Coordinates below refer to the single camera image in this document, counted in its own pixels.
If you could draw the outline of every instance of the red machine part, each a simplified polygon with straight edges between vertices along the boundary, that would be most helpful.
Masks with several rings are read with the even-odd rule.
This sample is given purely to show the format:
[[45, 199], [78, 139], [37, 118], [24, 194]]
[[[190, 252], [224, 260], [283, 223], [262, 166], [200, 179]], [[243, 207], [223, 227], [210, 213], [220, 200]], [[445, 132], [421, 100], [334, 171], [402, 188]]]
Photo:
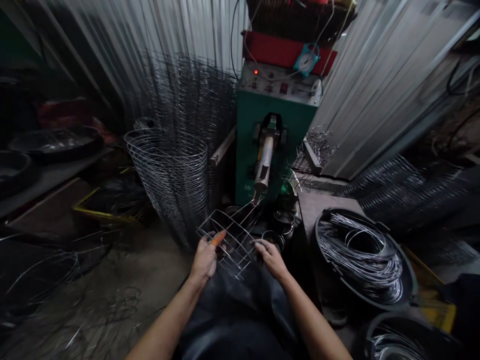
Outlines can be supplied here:
[[[260, 32], [244, 31], [243, 57], [257, 63], [270, 64], [280, 68], [292, 69], [302, 52], [304, 44], [293, 40], [270, 36]], [[332, 68], [338, 52], [320, 48], [320, 59], [311, 73], [327, 76]]]

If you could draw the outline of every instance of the green machine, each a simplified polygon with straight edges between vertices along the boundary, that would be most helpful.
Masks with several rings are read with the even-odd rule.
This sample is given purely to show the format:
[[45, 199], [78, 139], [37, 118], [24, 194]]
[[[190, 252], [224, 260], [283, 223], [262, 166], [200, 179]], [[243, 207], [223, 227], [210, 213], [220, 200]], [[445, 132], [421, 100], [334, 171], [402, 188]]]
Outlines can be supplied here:
[[320, 87], [317, 75], [245, 60], [237, 95], [237, 205], [277, 197], [281, 174], [289, 171], [317, 111]]

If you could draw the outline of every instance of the red fabric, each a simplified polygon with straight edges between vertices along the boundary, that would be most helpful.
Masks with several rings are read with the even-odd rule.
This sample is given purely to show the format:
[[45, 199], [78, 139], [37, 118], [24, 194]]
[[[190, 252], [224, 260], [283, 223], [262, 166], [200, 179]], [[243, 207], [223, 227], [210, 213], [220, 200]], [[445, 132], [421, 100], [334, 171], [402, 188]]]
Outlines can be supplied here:
[[100, 132], [105, 144], [112, 145], [118, 141], [94, 116], [89, 101], [83, 98], [44, 102], [38, 109], [38, 122], [43, 129], [90, 126]]

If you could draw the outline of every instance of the corrugated metal wall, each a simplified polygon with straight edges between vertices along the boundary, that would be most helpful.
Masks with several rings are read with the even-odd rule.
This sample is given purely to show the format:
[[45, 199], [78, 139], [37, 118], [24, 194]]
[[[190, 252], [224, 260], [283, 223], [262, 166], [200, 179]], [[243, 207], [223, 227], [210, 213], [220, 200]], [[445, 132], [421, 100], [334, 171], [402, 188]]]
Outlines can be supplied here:
[[[40, 52], [42, 36], [49, 57], [88, 94], [97, 94], [119, 118], [126, 94], [142, 89], [145, 50], [208, 58], [232, 68], [231, 30], [237, 0], [3, 0], [0, 6]], [[232, 55], [242, 66], [240, 32], [249, 24], [247, 4], [239, 1], [233, 23]]]
[[458, 60], [449, 50], [479, 18], [477, 6], [448, 3], [364, 4], [312, 123], [332, 130], [338, 145], [325, 175], [352, 179], [445, 92]]
[[[143, 86], [145, 49], [189, 53], [230, 69], [235, 4], [236, 0], [1, 2], [24, 33], [34, 24], [46, 49], [70, 76], [119, 117], [125, 94]], [[339, 56], [312, 123], [332, 130], [332, 142], [339, 146], [324, 173], [347, 179], [387, 150], [444, 91], [457, 60], [448, 51], [479, 17], [474, 5], [449, 0], [359, 0], [357, 9], [357, 19], [335, 45]], [[240, 32], [248, 23], [246, 2], [240, 0], [232, 39], [237, 70], [242, 64]], [[38, 49], [35, 38], [30, 36], [30, 42]]]

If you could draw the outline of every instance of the black tub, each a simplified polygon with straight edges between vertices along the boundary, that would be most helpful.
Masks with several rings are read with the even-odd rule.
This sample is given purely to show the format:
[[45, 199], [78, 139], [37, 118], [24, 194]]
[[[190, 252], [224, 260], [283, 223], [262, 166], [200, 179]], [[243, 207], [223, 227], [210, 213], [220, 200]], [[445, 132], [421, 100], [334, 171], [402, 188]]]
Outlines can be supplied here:
[[100, 132], [90, 126], [43, 129], [26, 132], [8, 145], [40, 164], [65, 163], [87, 158], [104, 146]]
[[0, 200], [20, 193], [39, 177], [39, 169], [27, 154], [0, 151]]
[[355, 296], [348, 296], [347, 300], [350, 304], [355, 307], [358, 312], [367, 311], [369, 315], [376, 315], [379, 312], [401, 312], [404, 311], [406, 308], [410, 306], [411, 303], [415, 303], [416, 296], [418, 293], [418, 283], [415, 273], [412, 269], [412, 265], [408, 260], [405, 253], [399, 247], [399, 245], [392, 239], [392, 237], [388, 234], [389, 229], [380, 222], [374, 222], [373, 220], [365, 217], [357, 212], [335, 207], [335, 208], [328, 208], [325, 209], [322, 214], [317, 218], [315, 224], [318, 224], [320, 220], [322, 221], [329, 221], [331, 218], [332, 213], [344, 215], [348, 218], [355, 218], [356, 221], [362, 221], [366, 225], [374, 226], [378, 230], [380, 230], [386, 237], [388, 237], [395, 248], [397, 249], [398, 253], [400, 254], [402, 260], [402, 274], [400, 276], [400, 280], [403, 286], [403, 294], [401, 298], [394, 304], [381, 304], [378, 302], [373, 301], [372, 299], [364, 296], [355, 288], [354, 282], [344, 276], [342, 270], [338, 268], [334, 263], [330, 262], [324, 252], [322, 251], [321, 247], [317, 241], [317, 226], [315, 225], [315, 229], [312, 232], [312, 239], [311, 243], [313, 246], [318, 249], [321, 253], [321, 256], [318, 256], [319, 259], [324, 263], [324, 267], [327, 268], [333, 276], [337, 277], [338, 281], [344, 285], [344, 288], [347, 289], [347, 292], [353, 294]]
[[[375, 360], [373, 337], [380, 325], [388, 325], [393, 330], [418, 342], [425, 350], [428, 359], [465, 359], [464, 347], [450, 334], [430, 323], [395, 312], [376, 316], [358, 332], [351, 355], [355, 360]], [[399, 359], [392, 355], [389, 359]]]

